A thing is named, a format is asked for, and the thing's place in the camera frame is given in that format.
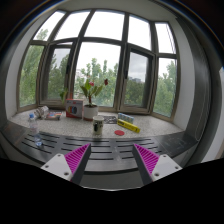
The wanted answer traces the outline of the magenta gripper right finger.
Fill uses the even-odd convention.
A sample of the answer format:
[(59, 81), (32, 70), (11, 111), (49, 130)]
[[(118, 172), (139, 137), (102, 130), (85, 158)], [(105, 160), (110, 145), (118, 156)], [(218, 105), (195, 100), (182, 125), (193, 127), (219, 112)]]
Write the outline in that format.
[(138, 144), (133, 145), (132, 153), (144, 185), (181, 170), (181, 167), (167, 154), (158, 155)]

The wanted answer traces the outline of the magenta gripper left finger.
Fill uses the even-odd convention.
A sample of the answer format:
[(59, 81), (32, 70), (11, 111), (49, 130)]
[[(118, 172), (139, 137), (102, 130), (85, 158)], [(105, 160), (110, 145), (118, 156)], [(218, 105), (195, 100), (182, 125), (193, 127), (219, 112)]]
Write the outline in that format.
[(90, 154), (91, 144), (88, 143), (65, 155), (56, 154), (42, 169), (79, 185)]

